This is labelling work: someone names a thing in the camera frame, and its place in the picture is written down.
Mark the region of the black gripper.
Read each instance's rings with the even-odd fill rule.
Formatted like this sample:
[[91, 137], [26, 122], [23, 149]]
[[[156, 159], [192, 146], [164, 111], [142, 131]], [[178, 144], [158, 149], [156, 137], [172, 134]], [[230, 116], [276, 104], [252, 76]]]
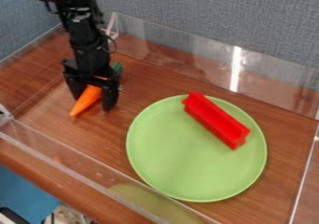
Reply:
[[79, 98], [87, 85], [102, 87], [102, 110], [107, 112], [118, 101], [119, 92], [119, 72], [109, 65], [109, 61], [97, 65], [94, 63], [81, 64], [73, 59], [62, 59], [61, 65], [63, 67], [65, 84], [73, 99]]

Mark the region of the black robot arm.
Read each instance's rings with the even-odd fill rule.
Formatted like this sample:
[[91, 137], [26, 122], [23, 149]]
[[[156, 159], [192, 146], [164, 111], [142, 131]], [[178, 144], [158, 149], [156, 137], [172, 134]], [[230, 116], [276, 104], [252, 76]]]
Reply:
[[57, 14], [69, 35], [73, 59], [61, 59], [63, 78], [74, 99], [83, 94], [89, 85], [101, 89], [102, 110], [109, 111], [118, 101], [119, 72], [110, 66], [102, 13], [95, 0], [38, 0], [46, 10]]

